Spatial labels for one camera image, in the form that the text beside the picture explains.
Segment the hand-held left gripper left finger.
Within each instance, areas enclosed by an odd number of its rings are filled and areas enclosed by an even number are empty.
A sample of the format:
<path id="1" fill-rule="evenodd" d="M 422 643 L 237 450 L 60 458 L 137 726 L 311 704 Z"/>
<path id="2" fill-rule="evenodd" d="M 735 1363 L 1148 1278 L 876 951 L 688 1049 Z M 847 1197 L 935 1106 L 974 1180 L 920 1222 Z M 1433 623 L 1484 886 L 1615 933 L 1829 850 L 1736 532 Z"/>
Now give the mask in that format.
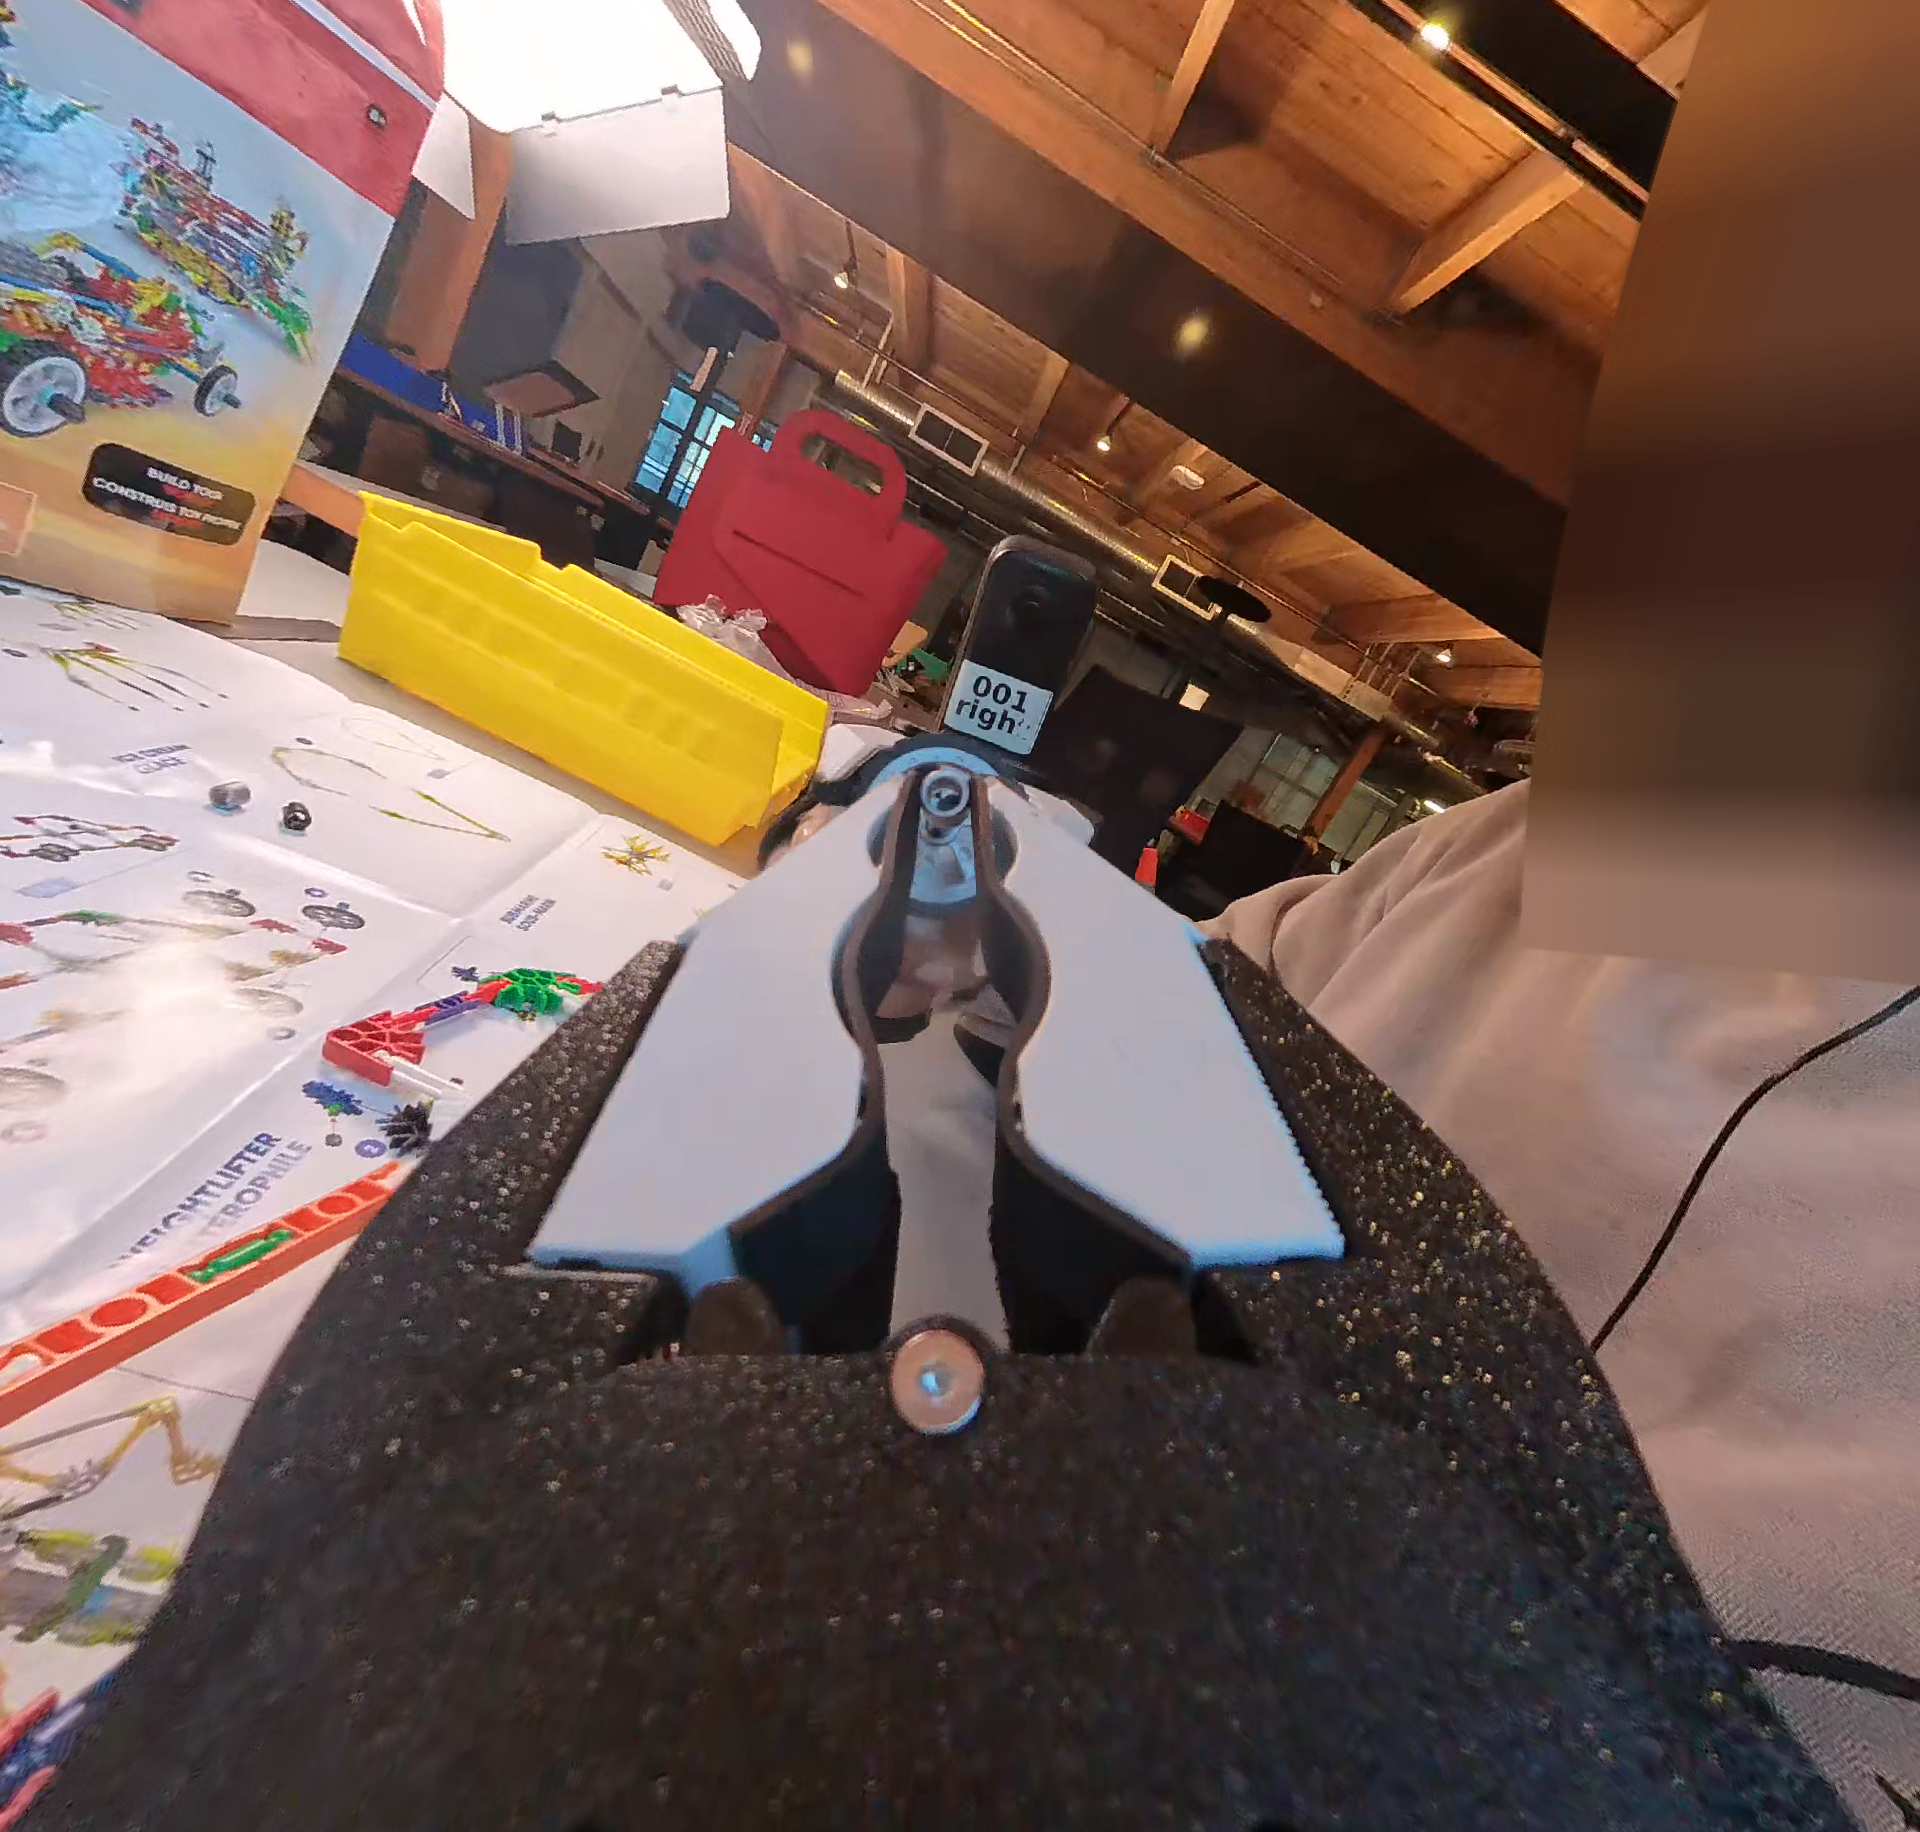
<path id="1" fill-rule="evenodd" d="M 916 765 L 683 935 L 531 1239 L 550 1271 L 743 1280 L 802 1347 L 888 1334 L 899 1186 L 876 1020 L 920 871 Z"/>

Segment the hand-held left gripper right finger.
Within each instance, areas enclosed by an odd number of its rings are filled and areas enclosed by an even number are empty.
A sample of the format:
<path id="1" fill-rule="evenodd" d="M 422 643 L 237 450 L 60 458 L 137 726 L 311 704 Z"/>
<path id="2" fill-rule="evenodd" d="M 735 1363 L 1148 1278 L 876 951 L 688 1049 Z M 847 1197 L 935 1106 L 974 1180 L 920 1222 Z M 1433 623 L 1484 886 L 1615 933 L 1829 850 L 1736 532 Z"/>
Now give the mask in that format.
<path id="1" fill-rule="evenodd" d="M 974 782 L 1000 1052 L 988 1242 L 1015 1347 L 1083 1347 L 1123 1288 L 1334 1264 L 1322 1193 L 1203 935 L 1040 811 Z"/>

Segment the colourful rod and connector model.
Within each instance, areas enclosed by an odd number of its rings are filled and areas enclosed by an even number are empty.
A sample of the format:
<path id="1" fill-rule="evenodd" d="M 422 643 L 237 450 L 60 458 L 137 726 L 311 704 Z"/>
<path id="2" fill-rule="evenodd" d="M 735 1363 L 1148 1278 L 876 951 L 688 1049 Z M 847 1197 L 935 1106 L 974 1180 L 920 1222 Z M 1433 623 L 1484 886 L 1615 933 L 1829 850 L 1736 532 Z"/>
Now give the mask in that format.
<path id="1" fill-rule="evenodd" d="M 470 1098 L 483 1089 L 468 1056 L 470 1023 L 534 1027 L 548 1036 L 606 987 L 565 969 L 456 968 L 458 988 L 423 1004 L 380 1008 L 324 1035 L 322 1061 L 396 1097 Z"/>

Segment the red carry case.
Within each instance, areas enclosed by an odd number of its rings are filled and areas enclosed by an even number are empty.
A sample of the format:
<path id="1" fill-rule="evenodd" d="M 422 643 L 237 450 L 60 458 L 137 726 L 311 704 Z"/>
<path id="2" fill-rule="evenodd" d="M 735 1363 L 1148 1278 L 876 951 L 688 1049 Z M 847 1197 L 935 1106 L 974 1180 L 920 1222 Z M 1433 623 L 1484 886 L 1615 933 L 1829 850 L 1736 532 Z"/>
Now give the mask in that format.
<path id="1" fill-rule="evenodd" d="M 652 604 L 754 612 L 788 676 L 862 697 L 944 560 L 907 513 L 899 454 L 834 412 L 804 410 L 766 450 L 737 431 L 712 445 Z"/>

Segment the clear plastic bag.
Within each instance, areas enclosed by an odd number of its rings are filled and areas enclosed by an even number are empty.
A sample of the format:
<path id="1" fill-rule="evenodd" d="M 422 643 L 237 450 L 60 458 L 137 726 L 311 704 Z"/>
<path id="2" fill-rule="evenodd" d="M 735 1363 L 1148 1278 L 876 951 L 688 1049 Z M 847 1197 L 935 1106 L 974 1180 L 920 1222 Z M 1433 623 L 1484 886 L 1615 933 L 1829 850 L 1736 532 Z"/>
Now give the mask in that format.
<path id="1" fill-rule="evenodd" d="M 717 598 L 681 604 L 675 617 L 689 629 L 717 644 L 734 655 L 766 668 L 776 678 L 794 679 L 788 666 L 766 644 L 766 617 L 758 610 L 729 610 Z"/>

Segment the yellow plastic bin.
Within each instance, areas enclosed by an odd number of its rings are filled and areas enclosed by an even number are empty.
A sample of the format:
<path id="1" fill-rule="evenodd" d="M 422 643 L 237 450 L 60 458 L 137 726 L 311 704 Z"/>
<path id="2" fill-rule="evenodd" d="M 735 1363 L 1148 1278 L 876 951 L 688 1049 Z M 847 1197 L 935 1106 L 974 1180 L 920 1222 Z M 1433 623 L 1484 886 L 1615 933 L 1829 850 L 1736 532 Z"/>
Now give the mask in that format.
<path id="1" fill-rule="evenodd" d="M 340 655 L 704 846 L 810 786 L 829 706 L 593 571 L 371 496 Z"/>

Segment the white instruction sheet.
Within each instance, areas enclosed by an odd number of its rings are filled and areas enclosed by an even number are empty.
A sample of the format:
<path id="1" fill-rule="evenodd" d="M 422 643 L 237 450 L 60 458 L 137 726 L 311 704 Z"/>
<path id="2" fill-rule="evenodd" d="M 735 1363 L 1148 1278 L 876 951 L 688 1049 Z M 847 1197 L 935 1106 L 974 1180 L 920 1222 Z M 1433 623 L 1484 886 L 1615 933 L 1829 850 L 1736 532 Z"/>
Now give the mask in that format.
<path id="1" fill-rule="evenodd" d="M 2 631 L 12 1828 L 174 1591 L 350 1229 L 550 1036 L 464 1026 L 483 1089 L 432 1102 L 326 1065 L 324 1035 L 456 968 L 608 983 L 740 878 L 185 623 L 5 583 Z M 228 782 L 249 811 L 205 810 Z"/>

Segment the white light panel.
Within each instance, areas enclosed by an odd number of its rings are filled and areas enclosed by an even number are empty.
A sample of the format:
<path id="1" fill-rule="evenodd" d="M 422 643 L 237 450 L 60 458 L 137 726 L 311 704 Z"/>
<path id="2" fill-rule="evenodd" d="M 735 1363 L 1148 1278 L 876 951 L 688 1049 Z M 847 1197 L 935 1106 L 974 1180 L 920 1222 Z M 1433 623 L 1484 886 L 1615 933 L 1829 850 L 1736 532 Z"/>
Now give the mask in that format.
<path id="1" fill-rule="evenodd" d="M 740 0 L 409 0 L 470 138 L 505 144 L 512 245 L 731 212 L 726 98 L 762 43 Z"/>

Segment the blue crate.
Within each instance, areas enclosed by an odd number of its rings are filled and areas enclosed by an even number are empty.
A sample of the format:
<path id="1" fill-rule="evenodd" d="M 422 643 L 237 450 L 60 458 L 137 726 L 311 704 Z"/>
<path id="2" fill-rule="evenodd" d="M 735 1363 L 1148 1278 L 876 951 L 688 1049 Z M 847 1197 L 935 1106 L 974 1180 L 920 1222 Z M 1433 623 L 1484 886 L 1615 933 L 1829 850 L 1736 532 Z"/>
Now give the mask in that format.
<path id="1" fill-rule="evenodd" d="M 389 350 L 365 331 L 353 331 L 340 358 L 340 373 L 365 381 L 379 394 L 430 413 L 445 413 L 447 385 L 444 374 L 429 373 Z"/>

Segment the colourful cardboard toy box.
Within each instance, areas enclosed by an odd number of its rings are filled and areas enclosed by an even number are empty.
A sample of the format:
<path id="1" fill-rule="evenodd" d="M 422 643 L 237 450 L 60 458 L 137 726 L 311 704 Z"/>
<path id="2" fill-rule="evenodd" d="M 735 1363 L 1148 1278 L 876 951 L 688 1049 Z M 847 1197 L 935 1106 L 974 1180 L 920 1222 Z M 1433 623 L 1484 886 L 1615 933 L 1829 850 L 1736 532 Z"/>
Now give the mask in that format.
<path id="1" fill-rule="evenodd" d="M 236 615 L 441 91 L 441 0 L 2 0 L 5 583 Z"/>

